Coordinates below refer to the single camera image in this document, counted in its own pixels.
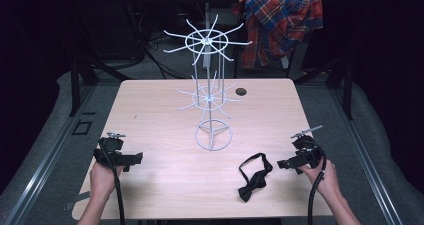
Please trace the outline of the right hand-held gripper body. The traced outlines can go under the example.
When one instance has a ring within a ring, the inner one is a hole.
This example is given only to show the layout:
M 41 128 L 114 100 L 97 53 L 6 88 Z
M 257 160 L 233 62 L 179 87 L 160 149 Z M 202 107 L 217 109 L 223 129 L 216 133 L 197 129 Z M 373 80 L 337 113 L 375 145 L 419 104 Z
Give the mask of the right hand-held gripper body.
M 319 165 L 323 157 L 323 152 L 309 133 L 320 128 L 322 128 L 322 125 L 302 130 L 292 136 L 292 138 L 295 139 L 293 145 L 296 148 L 296 156 L 292 158 L 291 162 L 293 168 L 298 168 L 303 165 L 309 165 L 311 168 L 316 168 Z

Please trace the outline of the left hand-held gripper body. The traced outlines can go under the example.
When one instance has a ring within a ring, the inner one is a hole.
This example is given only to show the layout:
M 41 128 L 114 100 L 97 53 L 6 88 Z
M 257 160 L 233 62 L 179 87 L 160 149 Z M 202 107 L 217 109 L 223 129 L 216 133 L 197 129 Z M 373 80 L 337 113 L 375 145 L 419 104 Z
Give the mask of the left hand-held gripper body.
M 107 137 L 98 140 L 99 146 L 93 151 L 97 163 L 108 168 L 125 165 L 124 156 L 120 152 L 123 146 L 121 137 L 124 137 L 124 134 L 108 132 Z

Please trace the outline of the black bow tie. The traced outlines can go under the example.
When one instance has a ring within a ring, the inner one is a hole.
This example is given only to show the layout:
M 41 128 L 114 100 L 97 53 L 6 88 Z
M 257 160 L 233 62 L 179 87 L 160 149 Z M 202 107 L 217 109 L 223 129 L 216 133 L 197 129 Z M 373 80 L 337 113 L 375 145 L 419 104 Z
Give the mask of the black bow tie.
M 262 170 L 259 170 L 255 172 L 251 178 L 248 178 L 247 175 L 242 170 L 242 167 L 244 165 L 247 165 L 249 162 L 261 158 L 262 163 L 264 165 L 264 168 Z M 243 187 L 240 187 L 238 189 L 239 197 L 244 201 L 248 202 L 253 194 L 253 191 L 258 188 L 264 188 L 267 183 L 265 180 L 265 177 L 273 170 L 273 166 L 271 163 L 267 160 L 267 157 L 264 153 L 257 153 L 252 156 L 250 156 L 248 159 L 246 159 L 243 163 L 239 166 L 239 172 L 243 176 L 243 178 L 246 181 L 246 185 Z

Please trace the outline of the white wire display rack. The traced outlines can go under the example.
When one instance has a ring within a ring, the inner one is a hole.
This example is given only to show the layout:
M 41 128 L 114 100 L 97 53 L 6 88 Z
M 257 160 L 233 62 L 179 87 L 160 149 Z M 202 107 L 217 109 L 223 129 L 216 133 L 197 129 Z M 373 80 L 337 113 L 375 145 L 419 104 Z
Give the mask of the white wire display rack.
M 188 34 L 177 34 L 164 31 L 173 38 L 181 38 L 181 47 L 165 50 L 171 54 L 181 50 L 190 51 L 193 55 L 191 76 L 195 88 L 192 91 L 178 89 L 179 93 L 190 95 L 191 102 L 181 110 L 191 107 L 201 111 L 200 121 L 195 130 L 195 142 L 207 151 L 219 151 L 226 148 L 232 141 L 233 131 L 226 122 L 230 116 L 224 111 L 230 99 L 227 91 L 234 85 L 225 84 L 225 65 L 234 59 L 226 54 L 229 46 L 247 46 L 250 42 L 232 41 L 230 35 L 239 31 L 243 25 L 237 25 L 228 31 L 216 28 L 219 16 L 216 15 L 212 24 L 205 28 L 197 28 L 191 21 L 186 24 L 192 29 Z

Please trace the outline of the person's left hand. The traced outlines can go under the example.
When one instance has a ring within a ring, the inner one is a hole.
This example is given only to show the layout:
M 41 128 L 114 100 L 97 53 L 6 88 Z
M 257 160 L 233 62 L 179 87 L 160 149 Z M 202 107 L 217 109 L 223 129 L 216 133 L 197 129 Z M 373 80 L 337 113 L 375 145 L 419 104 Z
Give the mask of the person's left hand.
M 108 200 L 115 189 L 113 171 L 99 163 L 95 163 L 90 171 L 90 198 L 94 200 Z

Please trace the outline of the person's right hand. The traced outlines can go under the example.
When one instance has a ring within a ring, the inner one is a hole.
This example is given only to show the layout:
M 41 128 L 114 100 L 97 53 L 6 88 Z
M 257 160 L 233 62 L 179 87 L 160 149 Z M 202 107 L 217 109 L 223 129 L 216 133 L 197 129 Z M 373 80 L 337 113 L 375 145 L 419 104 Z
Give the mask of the person's right hand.
M 300 170 L 308 177 L 311 183 L 314 183 L 321 172 L 322 165 L 323 161 L 321 161 L 316 168 L 303 165 L 300 167 Z M 324 169 L 324 174 L 318 184 L 317 190 L 325 201 L 334 201 L 341 194 L 335 165 L 330 160 L 326 161 L 326 168 Z

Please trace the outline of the black metal stand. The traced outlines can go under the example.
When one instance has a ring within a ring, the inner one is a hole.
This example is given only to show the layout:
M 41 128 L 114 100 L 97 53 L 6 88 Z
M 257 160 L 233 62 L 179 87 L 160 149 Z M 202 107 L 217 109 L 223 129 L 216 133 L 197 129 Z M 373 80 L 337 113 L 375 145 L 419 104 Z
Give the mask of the black metal stand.
M 97 56 L 77 50 L 70 70 L 72 97 L 70 116 L 74 116 L 81 106 L 80 80 L 83 80 L 88 86 L 96 86 L 99 82 L 95 69 L 100 69 L 120 81 L 129 80 L 128 76 L 101 62 Z
M 353 56 L 342 56 L 315 68 L 294 80 L 295 84 L 303 84 L 319 74 L 329 71 L 325 84 L 329 89 L 336 89 L 343 84 L 342 109 L 349 120 L 352 120 L 351 102 L 353 88 Z

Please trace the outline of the red blue plaid shirt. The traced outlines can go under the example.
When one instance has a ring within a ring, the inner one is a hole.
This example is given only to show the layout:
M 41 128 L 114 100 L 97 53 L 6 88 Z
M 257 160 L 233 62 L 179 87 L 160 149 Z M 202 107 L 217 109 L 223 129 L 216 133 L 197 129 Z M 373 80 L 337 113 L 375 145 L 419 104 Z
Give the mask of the red blue plaid shirt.
M 244 8 L 247 40 L 242 67 L 278 62 L 295 50 L 305 34 L 323 27 L 322 0 L 238 0 Z

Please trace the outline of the aluminium floor rail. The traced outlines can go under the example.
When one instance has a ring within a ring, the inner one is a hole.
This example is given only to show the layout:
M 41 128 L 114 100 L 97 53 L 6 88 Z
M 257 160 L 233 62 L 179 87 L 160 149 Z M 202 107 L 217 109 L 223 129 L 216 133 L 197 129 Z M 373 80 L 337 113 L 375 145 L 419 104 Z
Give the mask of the aluminium floor rail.
M 337 90 L 329 91 L 332 100 L 335 103 L 336 109 L 343 120 L 344 125 L 348 129 L 348 133 L 353 140 L 353 148 L 362 170 L 368 180 L 368 184 L 374 194 L 374 197 L 380 207 L 380 210 L 388 225 L 404 225 L 394 203 L 383 183 L 377 169 L 368 153 L 366 145 L 357 129 L 354 120 L 350 120 L 343 108 L 343 99 Z
M 71 115 L 71 90 L 60 87 L 58 99 L 22 164 L 0 195 L 0 225 L 19 225 L 26 218 L 95 93 L 96 86 L 82 89 L 77 110 Z

